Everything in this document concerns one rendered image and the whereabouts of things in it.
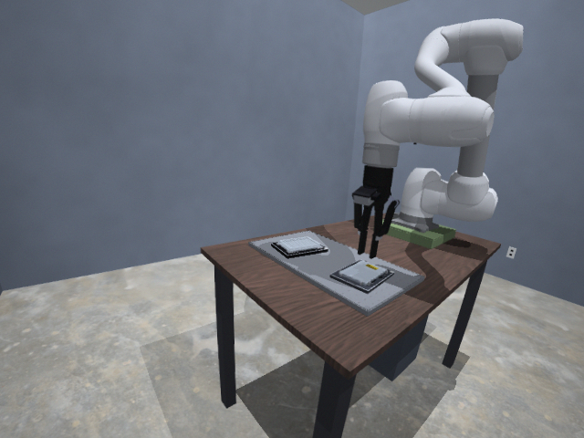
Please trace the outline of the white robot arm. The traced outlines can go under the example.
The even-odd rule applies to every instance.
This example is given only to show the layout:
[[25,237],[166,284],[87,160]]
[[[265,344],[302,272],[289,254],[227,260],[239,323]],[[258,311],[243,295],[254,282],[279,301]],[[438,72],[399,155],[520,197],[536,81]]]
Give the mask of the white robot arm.
[[[363,120],[363,164],[396,167],[404,142],[461,147],[458,169],[449,182],[441,180],[435,169],[411,172],[401,212],[394,213],[392,224],[426,233],[439,228],[433,223],[434,214],[467,222],[493,216],[498,197],[489,188],[484,168],[498,76],[522,50],[523,26],[510,20],[441,26],[423,40],[414,65],[417,77],[436,93],[408,99],[405,87],[395,80],[371,87]],[[459,62],[464,62],[468,75],[467,92],[461,82],[438,68]]]

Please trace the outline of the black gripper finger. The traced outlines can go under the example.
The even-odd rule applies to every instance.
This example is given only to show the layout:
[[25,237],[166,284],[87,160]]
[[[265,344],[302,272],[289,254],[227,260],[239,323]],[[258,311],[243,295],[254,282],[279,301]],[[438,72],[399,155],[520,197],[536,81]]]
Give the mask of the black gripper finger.
[[[385,214],[384,221],[382,223],[382,216],[383,216],[383,209],[384,205],[380,207],[380,199],[378,201],[374,201],[374,234],[372,234],[372,241],[370,247],[370,259],[376,257],[377,249],[378,249],[378,240],[382,239],[383,235],[386,235],[389,232],[391,226],[391,220],[395,212],[395,208],[399,205],[400,201],[395,200],[392,196],[390,196],[389,200],[389,207]],[[380,231],[379,231],[380,230]]]
[[358,255],[365,252],[367,230],[369,229],[368,225],[373,205],[364,205],[363,207],[364,210],[362,214],[362,204],[354,203],[354,227],[358,228],[358,235],[360,236]]

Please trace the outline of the clear plastic rectangular lid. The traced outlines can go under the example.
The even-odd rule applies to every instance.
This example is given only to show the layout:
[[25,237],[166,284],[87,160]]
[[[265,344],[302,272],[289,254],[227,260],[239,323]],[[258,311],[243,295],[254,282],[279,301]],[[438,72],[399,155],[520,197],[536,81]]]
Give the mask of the clear plastic rectangular lid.
[[387,269],[380,266],[375,266],[371,263],[360,261],[357,264],[350,266],[339,272],[343,273],[343,276],[351,279],[355,282],[363,282],[364,286],[368,285],[368,282],[372,282],[379,276],[383,275]]

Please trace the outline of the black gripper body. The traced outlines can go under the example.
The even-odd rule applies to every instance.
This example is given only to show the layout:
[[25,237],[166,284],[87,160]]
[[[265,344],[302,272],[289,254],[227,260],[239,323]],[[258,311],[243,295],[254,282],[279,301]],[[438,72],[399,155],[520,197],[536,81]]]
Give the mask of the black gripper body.
[[380,207],[391,196],[391,182],[394,168],[381,168],[364,166],[363,186],[378,187],[377,193],[381,193]]

